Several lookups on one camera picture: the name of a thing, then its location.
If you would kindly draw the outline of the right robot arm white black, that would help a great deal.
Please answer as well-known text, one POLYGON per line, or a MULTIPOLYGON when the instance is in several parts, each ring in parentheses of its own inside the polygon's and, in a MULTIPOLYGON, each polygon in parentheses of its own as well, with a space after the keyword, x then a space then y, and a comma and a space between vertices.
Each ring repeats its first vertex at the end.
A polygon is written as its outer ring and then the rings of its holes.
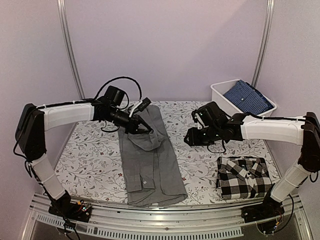
POLYGON ((320 125, 313 112, 298 117, 259 117, 236 113, 231 117, 195 113, 197 127, 188 129, 184 142, 208 146, 216 141, 268 140, 301 146, 300 157, 271 189, 270 199, 259 206, 262 218, 269 218, 282 202, 311 173, 320 170, 320 125))

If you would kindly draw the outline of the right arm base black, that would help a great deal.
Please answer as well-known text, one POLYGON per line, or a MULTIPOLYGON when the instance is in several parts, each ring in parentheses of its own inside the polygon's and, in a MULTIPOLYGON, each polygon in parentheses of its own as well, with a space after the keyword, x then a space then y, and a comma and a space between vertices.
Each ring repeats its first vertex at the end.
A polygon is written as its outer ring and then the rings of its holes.
POLYGON ((289 195, 289 198, 291 200, 291 213, 284 224, 282 224, 285 217, 283 204, 273 201, 271 198, 265 199, 260 204, 241 208, 241 217, 244 219, 245 223, 252 223, 266 220, 268 218, 274 218, 273 220, 256 224, 257 229, 261 234, 265 236, 274 235, 275 233, 285 229, 293 217, 295 203, 291 195, 289 195))

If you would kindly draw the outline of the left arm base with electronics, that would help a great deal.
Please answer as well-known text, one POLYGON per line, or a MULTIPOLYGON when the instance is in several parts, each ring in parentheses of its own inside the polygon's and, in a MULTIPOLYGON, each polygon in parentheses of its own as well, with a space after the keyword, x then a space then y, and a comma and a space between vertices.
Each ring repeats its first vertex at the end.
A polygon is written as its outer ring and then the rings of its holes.
POLYGON ((88 223, 92 213, 92 204, 84 202, 83 199, 77 202, 71 202, 68 192, 65 192, 59 199, 54 199, 48 195, 50 207, 48 212, 52 215, 59 216, 69 220, 88 223))

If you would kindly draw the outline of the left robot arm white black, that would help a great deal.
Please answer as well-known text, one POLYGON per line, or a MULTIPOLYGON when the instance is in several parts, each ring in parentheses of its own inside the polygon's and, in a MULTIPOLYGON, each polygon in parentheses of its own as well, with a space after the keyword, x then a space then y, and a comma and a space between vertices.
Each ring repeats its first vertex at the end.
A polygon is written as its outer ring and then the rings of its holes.
POLYGON ((13 153, 24 158, 24 167, 34 177, 47 196, 55 202, 55 209, 63 216, 74 213, 74 205, 64 197, 68 195, 57 177, 50 159, 49 133, 64 126, 80 122, 108 122, 123 129, 126 134, 144 134, 152 128, 138 112, 151 103, 149 98, 140 98, 129 111, 120 107, 126 92, 109 86, 102 96, 53 104, 24 106, 15 131, 13 153))

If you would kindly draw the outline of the grey long sleeve shirt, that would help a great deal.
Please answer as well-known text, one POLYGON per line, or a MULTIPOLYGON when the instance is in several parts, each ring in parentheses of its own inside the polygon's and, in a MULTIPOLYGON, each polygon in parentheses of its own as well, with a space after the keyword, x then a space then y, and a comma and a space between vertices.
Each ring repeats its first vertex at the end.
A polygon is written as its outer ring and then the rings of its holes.
POLYGON ((123 128, 118 130, 127 203, 136 207, 180 203, 188 194, 160 108, 149 105, 139 116, 151 132, 130 134, 123 128))

